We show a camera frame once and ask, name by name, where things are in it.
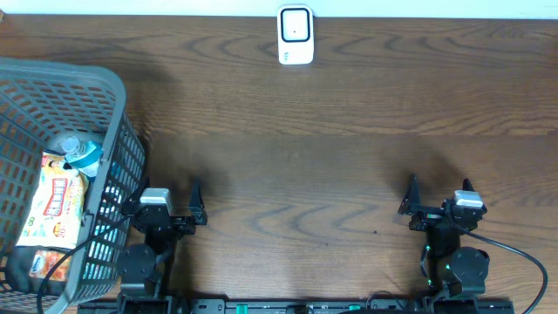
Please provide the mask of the orange tissue packet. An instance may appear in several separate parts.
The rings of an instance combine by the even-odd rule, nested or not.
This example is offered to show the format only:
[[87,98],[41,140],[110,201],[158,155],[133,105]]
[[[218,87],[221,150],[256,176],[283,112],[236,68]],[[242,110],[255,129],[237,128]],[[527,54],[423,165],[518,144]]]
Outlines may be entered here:
[[[32,260],[29,276],[31,278],[44,279],[53,266],[64,256],[64,253],[58,251],[38,250]],[[68,279],[70,264],[71,258],[68,257],[54,270],[50,279],[56,282],[66,282]]]

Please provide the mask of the yellow wet wipes pack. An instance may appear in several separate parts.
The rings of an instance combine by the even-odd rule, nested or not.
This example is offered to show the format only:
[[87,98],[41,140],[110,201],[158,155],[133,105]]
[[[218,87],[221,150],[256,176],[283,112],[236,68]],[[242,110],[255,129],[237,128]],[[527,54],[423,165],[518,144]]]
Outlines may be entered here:
[[63,155],[43,152],[38,186],[17,246],[74,249],[88,185],[86,176]]

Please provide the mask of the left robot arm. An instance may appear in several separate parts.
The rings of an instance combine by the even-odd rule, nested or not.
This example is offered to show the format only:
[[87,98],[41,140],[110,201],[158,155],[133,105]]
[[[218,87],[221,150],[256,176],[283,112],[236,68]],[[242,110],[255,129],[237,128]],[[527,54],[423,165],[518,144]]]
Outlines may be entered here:
[[170,190],[152,188],[148,179],[123,203],[121,213],[145,238],[142,243],[126,247],[118,258],[118,313],[191,311],[188,301],[167,292],[167,284],[177,242],[193,235],[197,226],[208,223],[199,180],[194,181],[187,205],[190,214],[172,215],[172,209]]

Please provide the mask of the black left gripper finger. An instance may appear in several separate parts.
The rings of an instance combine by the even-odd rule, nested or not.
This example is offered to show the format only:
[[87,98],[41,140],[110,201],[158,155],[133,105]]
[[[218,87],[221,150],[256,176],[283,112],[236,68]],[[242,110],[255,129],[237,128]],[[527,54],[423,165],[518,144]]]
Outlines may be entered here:
[[137,188],[130,194],[130,202],[140,202],[140,197],[142,196],[144,190],[150,187],[150,179],[148,176],[144,177]]
[[201,196],[201,183],[198,178],[194,180],[188,209],[196,225],[206,225],[208,223],[208,215]]

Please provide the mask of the blue mouthwash bottle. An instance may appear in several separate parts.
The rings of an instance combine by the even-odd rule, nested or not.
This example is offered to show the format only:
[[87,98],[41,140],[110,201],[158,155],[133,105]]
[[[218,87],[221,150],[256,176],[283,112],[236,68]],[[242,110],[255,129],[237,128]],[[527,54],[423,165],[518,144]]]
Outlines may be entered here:
[[66,138],[61,145],[66,162],[88,178],[95,178],[103,155],[102,146],[92,140],[82,141],[77,137]]

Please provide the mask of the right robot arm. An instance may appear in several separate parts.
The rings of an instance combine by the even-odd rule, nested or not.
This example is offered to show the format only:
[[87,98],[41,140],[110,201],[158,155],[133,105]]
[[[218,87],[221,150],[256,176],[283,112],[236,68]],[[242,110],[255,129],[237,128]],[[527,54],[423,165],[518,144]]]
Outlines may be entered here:
[[465,247],[460,238],[478,227],[487,212],[480,194],[468,179],[454,196],[438,207],[421,203],[418,180],[411,174],[399,215],[409,215],[409,229],[424,232],[426,243],[420,267],[426,277],[429,292],[422,297],[421,307],[433,313],[444,302],[470,301],[486,292],[490,258],[486,251]]

